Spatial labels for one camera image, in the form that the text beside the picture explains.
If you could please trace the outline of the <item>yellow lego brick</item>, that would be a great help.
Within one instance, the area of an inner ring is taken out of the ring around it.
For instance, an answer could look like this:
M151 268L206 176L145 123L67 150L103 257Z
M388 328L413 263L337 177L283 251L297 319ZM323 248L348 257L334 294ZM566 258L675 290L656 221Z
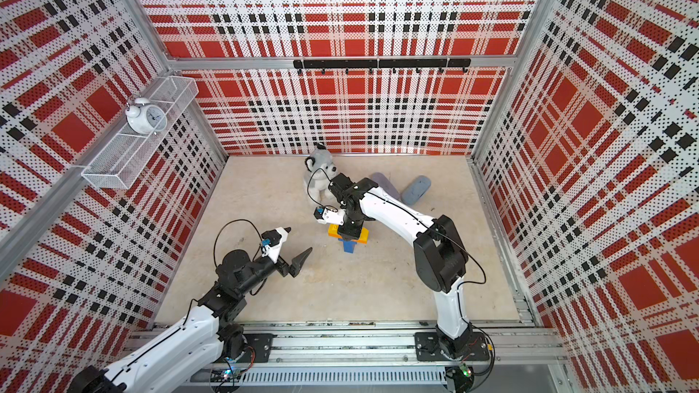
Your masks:
M362 229L362 232L360 233L359 238L357 239L357 242L360 244L367 244L369 241L369 230L368 229Z
M330 225L328 228L328 235L333 238L341 238L341 235L339 233L339 226Z

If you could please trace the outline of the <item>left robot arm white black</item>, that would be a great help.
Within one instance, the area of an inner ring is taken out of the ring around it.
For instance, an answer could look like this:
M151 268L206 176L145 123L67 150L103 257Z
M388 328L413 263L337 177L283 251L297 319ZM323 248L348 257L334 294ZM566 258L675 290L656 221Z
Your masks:
M201 298L192 300L187 314L141 348L98 369L89 366L69 384L69 392L172 392L200 369L220 358L236 358L248 344L236 322L247 306L246 296L272 274L300 274L312 253L306 249L287 262L280 252L289 227L260 236L260 256L243 249L230 251L216 265L217 280Z

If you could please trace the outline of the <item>grey white husky plush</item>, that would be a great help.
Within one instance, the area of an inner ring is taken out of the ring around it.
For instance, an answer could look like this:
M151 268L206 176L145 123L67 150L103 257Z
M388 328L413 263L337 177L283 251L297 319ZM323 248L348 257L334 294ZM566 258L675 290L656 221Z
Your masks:
M304 159L304 187L314 204L320 205L328 193L329 183L338 175L332 154L322 143L316 142L311 154Z

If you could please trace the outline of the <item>black hook rail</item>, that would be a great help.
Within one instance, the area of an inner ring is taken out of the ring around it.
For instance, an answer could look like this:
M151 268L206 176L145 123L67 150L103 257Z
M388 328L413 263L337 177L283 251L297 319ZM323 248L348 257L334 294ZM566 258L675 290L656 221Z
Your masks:
M446 68L466 69L471 66L471 58L371 58L371 59L304 59L294 60L293 67L296 70L320 70L330 69L354 70L354 69L426 69L438 70Z

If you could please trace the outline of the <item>white alarm clock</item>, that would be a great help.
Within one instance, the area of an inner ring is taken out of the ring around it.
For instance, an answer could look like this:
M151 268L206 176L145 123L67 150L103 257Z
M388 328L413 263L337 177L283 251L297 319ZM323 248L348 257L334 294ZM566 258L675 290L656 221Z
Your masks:
M162 133L167 128L166 112L147 98L136 98L125 114L129 126L140 135Z

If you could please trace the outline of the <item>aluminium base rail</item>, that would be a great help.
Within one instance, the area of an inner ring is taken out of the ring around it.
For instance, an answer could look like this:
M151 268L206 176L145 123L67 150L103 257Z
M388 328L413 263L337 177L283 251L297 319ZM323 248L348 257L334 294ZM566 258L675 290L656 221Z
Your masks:
M476 392L573 392L551 329L485 322L460 358L446 358L427 321L253 322L258 356L209 363L182 388L244 391L436 391L474 371Z

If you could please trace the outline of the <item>blue grey oval case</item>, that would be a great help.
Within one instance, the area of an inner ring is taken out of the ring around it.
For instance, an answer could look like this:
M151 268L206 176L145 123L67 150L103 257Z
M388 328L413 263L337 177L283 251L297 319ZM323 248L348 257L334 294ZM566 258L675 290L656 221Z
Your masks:
M405 189L400 193L402 203L412 206L415 205L431 188L431 180L427 176L417 176Z

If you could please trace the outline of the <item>long blue lego brick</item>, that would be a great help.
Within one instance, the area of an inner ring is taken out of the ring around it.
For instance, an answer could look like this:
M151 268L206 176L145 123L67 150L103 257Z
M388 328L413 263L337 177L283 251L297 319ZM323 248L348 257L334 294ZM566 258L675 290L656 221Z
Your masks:
M356 245L358 243L360 244L366 244L365 239L349 239L349 238L338 238L344 245Z

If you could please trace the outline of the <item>blue square lego brick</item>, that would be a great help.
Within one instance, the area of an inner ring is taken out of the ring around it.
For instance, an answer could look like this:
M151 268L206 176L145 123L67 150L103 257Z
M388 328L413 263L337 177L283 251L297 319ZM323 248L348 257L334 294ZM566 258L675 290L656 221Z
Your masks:
M343 251L345 253L353 254L355 251L355 247L357 245L356 241L349 241L349 240L343 240L342 241L343 245Z

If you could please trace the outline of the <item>purple grey oval case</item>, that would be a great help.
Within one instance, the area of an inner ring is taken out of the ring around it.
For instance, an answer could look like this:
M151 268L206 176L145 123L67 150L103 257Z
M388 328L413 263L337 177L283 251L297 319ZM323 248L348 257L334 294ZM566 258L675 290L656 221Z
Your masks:
M396 187L391 183L391 180L387 178L384 174L380 172L375 172L370 175L370 179L378 184L388 195L396 200L400 200L400 193Z

